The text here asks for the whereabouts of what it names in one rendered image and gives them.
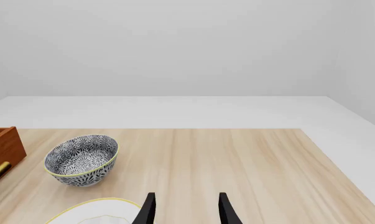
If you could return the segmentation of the red-brown wooden cabinet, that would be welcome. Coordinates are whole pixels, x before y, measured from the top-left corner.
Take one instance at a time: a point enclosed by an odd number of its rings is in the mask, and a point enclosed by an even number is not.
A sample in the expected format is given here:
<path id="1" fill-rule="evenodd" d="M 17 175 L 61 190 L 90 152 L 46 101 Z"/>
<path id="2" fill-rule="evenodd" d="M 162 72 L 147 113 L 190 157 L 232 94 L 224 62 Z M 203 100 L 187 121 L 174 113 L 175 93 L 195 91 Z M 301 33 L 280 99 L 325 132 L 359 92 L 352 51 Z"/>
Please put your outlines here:
<path id="1" fill-rule="evenodd" d="M 6 173 L 20 163 L 26 155 L 17 128 L 15 126 L 10 128 L 0 128 L 0 165 L 3 162 L 9 162 L 12 166 Z"/>

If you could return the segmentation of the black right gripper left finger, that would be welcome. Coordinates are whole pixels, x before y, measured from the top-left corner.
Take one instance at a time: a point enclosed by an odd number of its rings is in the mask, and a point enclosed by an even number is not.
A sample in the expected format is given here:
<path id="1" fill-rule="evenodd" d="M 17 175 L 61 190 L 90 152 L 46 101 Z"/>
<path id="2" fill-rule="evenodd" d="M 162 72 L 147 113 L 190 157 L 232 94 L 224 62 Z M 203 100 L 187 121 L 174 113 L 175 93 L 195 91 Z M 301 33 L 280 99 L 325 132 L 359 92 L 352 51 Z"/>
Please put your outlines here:
<path id="1" fill-rule="evenodd" d="M 155 224 L 154 223 L 155 210 L 156 210 L 155 193 L 150 192 L 147 194 L 144 204 L 141 207 L 136 218 L 133 220 L 132 224 Z"/>

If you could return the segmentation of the white plate with yellow rim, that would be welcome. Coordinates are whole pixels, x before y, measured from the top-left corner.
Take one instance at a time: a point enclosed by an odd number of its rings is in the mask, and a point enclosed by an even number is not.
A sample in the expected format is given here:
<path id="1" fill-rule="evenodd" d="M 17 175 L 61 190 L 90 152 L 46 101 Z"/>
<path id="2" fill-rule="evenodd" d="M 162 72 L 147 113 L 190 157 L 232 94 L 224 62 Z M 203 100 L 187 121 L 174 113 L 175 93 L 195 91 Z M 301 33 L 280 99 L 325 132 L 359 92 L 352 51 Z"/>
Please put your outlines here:
<path id="1" fill-rule="evenodd" d="M 141 206 L 122 198 L 98 198 L 70 207 L 46 224 L 132 224 Z"/>

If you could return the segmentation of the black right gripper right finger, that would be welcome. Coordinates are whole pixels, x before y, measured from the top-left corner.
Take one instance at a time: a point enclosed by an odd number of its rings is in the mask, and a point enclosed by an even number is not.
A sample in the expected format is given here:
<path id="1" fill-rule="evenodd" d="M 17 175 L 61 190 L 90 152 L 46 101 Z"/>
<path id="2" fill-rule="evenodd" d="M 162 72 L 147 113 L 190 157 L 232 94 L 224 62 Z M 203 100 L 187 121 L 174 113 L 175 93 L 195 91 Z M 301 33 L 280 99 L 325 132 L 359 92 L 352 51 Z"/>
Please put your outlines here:
<path id="1" fill-rule="evenodd" d="M 227 194 L 224 192 L 219 194 L 218 210 L 221 224 L 243 224 L 234 211 Z"/>

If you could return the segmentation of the black and white patterned bowl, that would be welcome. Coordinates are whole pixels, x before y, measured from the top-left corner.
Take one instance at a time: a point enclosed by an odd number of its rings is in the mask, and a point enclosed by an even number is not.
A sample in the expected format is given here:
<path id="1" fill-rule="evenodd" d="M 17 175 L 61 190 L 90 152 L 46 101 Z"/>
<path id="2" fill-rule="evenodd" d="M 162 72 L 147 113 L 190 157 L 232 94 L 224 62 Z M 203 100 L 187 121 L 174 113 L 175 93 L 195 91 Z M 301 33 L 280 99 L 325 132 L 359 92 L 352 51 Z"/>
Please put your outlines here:
<path id="1" fill-rule="evenodd" d="M 113 169 L 119 144 L 110 136 L 78 136 L 54 147 L 44 159 L 44 169 L 57 181 L 75 187 L 92 186 Z"/>

